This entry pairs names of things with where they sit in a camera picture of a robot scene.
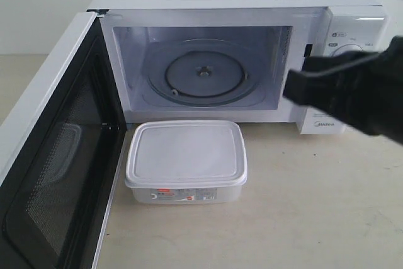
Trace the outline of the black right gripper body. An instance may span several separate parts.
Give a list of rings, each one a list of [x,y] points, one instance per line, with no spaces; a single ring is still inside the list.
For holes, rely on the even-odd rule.
[[[343,71],[333,117],[367,135],[402,141],[402,37],[376,55],[355,60]]]

